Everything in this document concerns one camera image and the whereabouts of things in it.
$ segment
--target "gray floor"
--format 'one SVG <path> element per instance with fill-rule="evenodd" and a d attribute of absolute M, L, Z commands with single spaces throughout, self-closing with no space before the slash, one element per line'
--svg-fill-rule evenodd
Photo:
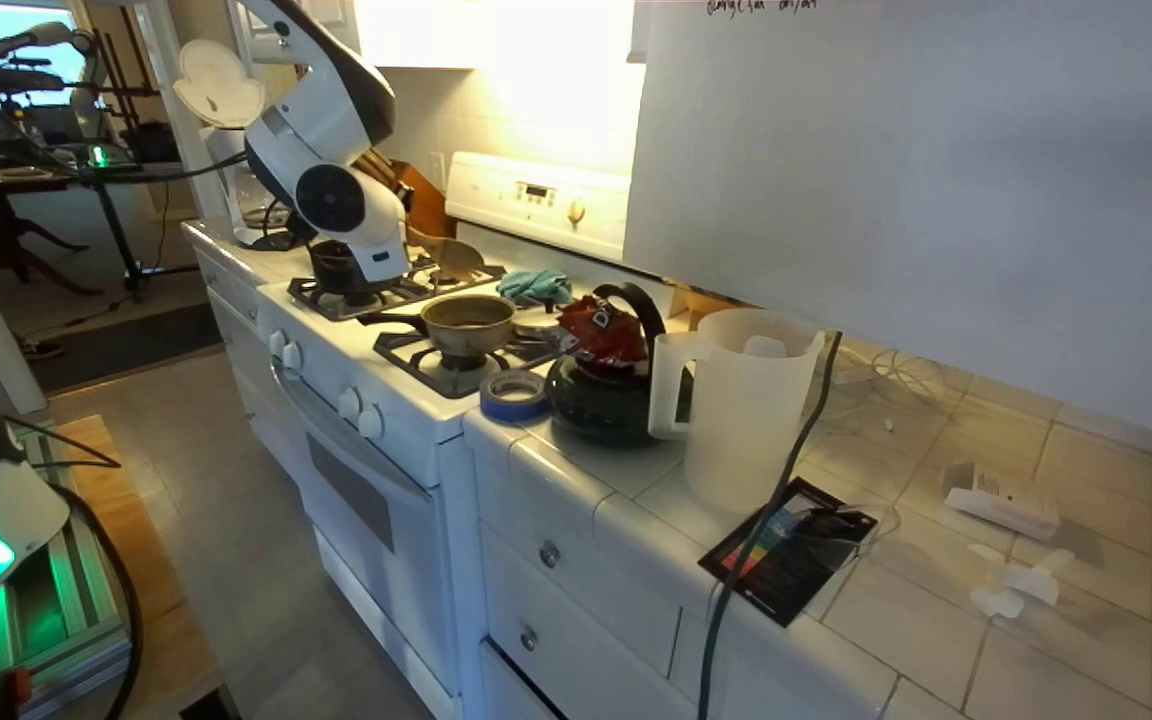
<path fill-rule="evenodd" d="M 428 717 L 320 570 L 218 348 L 47 398 L 47 421 L 87 413 L 110 426 L 242 717 Z"/>

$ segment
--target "burner grate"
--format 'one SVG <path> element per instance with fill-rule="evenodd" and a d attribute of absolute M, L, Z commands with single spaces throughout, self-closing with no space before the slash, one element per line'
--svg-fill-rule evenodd
<path fill-rule="evenodd" d="M 459 398 L 478 390 L 492 366 L 539 366 L 561 356 L 557 328 L 515 328 L 515 339 L 487 352 L 483 360 L 442 360 L 439 348 L 418 332 L 381 332 L 370 345 L 386 362 L 415 375 L 422 388 Z"/>
<path fill-rule="evenodd" d="M 315 309 L 326 320 L 353 320 L 361 313 L 376 313 L 376 309 L 405 309 L 405 303 L 418 303 L 430 295 L 446 295 L 446 290 L 463 290 L 463 288 L 478 288 L 478 283 L 495 283 L 505 274 L 500 262 L 483 262 L 466 274 L 439 274 L 439 262 L 430 262 L 428 257 L 413 261 L 413 270 L 405 278 L 386 278 L 386 283 L 335 283 L 335 278 L 315 278 L 315 274 L 291 274 L 288 290 Z"/>

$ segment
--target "floor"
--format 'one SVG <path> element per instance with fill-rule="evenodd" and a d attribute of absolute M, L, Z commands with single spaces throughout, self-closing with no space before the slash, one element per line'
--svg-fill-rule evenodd
<path fill-rule="evenodd" d="M 98 295 L 0 270 L 0 313 L 24 348 L 36 339 L 64 348 L 69 332 L 204 303 L 196 270 L 155 274 L 131 301 L 108 245 L 77 257 L 42 238 L 28 248 Z M 139 261 L 175 268 L 191 262 L 191 251 L 181 236 L 155 230 L 155 245 L 139 245 Z M 137 478 L 242 720 L 428 717 L 320 570 L 295 487 L 251 441 L 218 345 L 47 390 L 42 421 L 90 413 L 105 416 L 125 476 Z"/>
<path fill-rule="evenodd" d="M 47 397 L 47 421 L 87 413 L 110 426 L 246 720 L 428 717 L 320 570 L 218 348 Z"/>

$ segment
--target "drawer handle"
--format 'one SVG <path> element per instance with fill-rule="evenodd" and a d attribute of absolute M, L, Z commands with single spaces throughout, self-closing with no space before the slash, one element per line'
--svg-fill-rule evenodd
<path fill-rule="evenodd" d="M 537 557 L 544 566 L 561 566 L 561 560 L 565 560 L 565 551 L 553 540 L 544 540 Z"/>
<path fill-rule="evenodd" d="M 537 646 L 539 646 L 539 630 L 527 623 L 527 629 L 521 630 L 521 643 L 522 643 L 522 652 L 537 652 Z"/>

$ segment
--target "drawer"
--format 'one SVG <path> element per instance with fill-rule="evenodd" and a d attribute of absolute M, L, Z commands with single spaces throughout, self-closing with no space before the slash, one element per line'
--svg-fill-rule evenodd
<path fill-rule="evenodd" d="M 565 590 L 483 527 L 487 636 L 565 712 L 596 720 L 683 720 L 691 709 L 659 671 L 623 652 Z"/>
<path fill-rule="evenodd" d="M 495 643 L 478 643 L 483 717 L 487 720 L 561 720 L 527 680 L 500 657 Z"/>
<path fill-rule="evenodd" d="M 505 450 L 478 461 L 477 478 L 483 524 L 582 617 L 669 674 L 680 595 L 626 563 L 631 542 L 601 534 L 605 487 Z"/>

